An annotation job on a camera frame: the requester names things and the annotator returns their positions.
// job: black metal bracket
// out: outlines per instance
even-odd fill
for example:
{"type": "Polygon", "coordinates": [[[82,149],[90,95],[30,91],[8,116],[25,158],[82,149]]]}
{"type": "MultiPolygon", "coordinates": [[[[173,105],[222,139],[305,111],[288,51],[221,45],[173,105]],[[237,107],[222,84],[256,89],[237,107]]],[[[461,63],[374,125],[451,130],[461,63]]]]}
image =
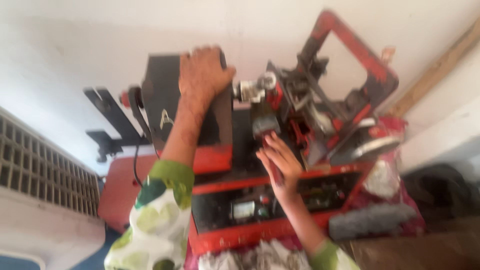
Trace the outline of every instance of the black metal bracket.
{"type": "Polygon", "coordinates": [[[105,88],[85,88],[84,93],[93,105],[103,114],[120,134],[120,139],[112,139],[103,130],[86,131],[94,141],[98,143],[99,149],[97,162],[107,161],[107,155],[114,156],[123,152],[122,146],[149,145],[146,138],[140,137],[132,123],[118,106],[112,95],[105,88]]]}

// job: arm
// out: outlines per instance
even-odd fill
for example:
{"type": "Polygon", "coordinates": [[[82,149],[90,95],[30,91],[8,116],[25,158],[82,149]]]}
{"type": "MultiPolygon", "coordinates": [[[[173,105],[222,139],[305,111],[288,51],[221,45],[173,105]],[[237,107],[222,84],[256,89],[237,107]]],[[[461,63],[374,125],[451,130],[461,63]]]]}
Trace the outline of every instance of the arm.
{"type": "Polygon", "coordinates": [[[130,228],[115,241],[105,269],[179,269],[185,261],[191,215],[193,158],[200,128],[214,97],[235,68],[220,65],[220,49],[180,57],[181,98],[160,160],[143,181],[130,212],[130,228]]]}
{"type": "Polygon", "coordinates": [[[302,171],[297,158],[275,133],[268,136],[266,141],[271,148],[261,148],[257,157],[270,175],[275,196],[309,256],[311,267],[314,270],[334,270],[347,263],[349,269],[357,270],[353,260],[323,234],[297,193],[297,182],[302,171]],[[282,171],[285,178],[283,186],[277,186],[271,177],[270,162],[275,163],[282,171]]]}
{"type": "Polygon", "coordinates": [[[162,152],[162,160],[189,167],[197,148],[200,128],[213,98],[232,81],[235,68],[220,66],[220,48],[197,49],[180,57],[181,98],[175,124],[162,152]]]}

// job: power cord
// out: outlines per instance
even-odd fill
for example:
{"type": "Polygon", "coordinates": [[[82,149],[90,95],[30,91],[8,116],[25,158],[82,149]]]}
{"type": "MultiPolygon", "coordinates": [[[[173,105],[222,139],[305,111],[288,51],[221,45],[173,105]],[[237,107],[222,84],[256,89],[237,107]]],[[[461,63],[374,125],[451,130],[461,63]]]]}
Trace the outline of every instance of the power cord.
{"type": "MultiPolygon", "coordinates": [[[[142,182],[140,182],[140,179],[138,179],[138,175],[137,175],[137,157],[138,157],[138,149],[140,148],[140,142],[144,138],[145,138],[145,133],[143,133],[140,139],[138,140],[137,145],[135,146],[135,155],[133,156],[133,176],[135,177],[135,181],[140,187],[143,187],[143,185],[142,185],[142,182]]],[[[155,150],[155,154],[156,154],[156,157],[160,159],[160,156],[158,155],[157,150],[155,150]]]]}

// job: green sleeve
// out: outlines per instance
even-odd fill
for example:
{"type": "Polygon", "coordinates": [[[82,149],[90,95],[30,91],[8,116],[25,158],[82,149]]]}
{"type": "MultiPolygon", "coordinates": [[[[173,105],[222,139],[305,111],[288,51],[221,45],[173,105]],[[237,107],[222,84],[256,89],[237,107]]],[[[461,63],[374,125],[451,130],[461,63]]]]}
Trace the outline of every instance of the green sleeve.
{"type": "Polygon", "coordinates": [[[359,270],[352,258],[330,240],[321,244],[309,263],[313,270],[359,270]]]}
{"type": "Polygon", "coordinates": [[[193,181],[190,167],[156,161],[130,212],[130,228],[113,243],[105,269],[180,268],[187,249],[193,181]]]}

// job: person's right hand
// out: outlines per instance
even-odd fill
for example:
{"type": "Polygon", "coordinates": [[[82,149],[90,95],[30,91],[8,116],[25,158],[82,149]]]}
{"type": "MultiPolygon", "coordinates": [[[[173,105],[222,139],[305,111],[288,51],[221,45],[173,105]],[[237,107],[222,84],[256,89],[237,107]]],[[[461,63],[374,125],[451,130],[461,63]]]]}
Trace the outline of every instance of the person's right hand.
{"type": "Polygon", "coordinates": [[[194,49],[192,54],[180,56],[179,88],[182,97],[188,96],[197,102],[209,103],[235,75],[235,67],[222,69],[220,47],[194,49]]]}
{"type": "Polygon", "coordinates": [[[300,162],[275,132],[272,132],[271,136],[266,136],[265,140],[270,148],[261,148],[257,152],[257,157],[262,161],[265,169],[270,175],[270,181],[272,183],[275,197],[281,205],[298,200],[300,195],[297,193],[297,182],[302,172],[300,162]],[[275,184],[270,170],[270,162],[273,162],[282,172],[285,179],[282,186],[277,186],[275,184]]]}

